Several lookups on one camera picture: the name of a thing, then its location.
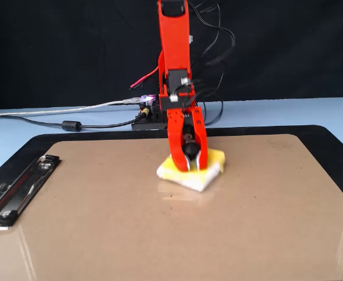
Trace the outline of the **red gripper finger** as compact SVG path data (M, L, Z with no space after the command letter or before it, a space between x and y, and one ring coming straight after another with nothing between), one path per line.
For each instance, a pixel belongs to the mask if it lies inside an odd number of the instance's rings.
M202 170L207 167L208 159L208 146L207 146L207 133L204 121L197 116L193 117L195 140L200 145L200 152L197 158L198 169Z
M189 171L189 163L182 150L183 143L183 123L169 122L167 126L167 135L171 158L175 166L182 172Z

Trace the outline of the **red gripper body black motor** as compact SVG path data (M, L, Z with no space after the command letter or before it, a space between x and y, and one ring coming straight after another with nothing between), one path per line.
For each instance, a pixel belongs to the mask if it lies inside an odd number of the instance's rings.
M202 125L203 113L200 107L176 108L167 110L167 124Z

